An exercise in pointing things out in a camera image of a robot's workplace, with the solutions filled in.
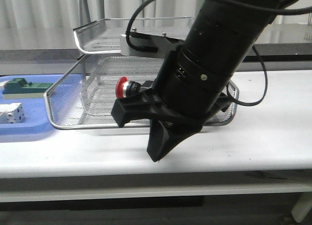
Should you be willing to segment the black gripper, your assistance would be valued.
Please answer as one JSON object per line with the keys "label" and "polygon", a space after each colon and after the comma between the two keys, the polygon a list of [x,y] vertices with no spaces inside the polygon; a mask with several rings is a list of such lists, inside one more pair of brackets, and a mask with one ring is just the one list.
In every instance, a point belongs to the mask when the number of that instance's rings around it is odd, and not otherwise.
{"label": "black gripper", "polygon": [[215,103],[233,74],[224,59],[181,46],[167,56],[152,88],[116,99],[111,115],[118,127],[150,120],[147,153],[157,162],[221,109]]}

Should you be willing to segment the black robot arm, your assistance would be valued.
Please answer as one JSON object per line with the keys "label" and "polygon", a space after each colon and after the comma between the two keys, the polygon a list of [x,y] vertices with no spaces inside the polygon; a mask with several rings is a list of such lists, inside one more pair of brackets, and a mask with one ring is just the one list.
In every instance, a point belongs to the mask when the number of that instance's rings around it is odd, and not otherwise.
{"label": "black robot arm", "polygon": [[207,120],[237,99],[229,81],[264,28],[278,15],[301,15],[310,7],[290,9],[298,0],[204,0],[185,41],[169,53],[151,87],[124,83],[112,109],[119,127],[148,119],[147,152],[159,161]]}

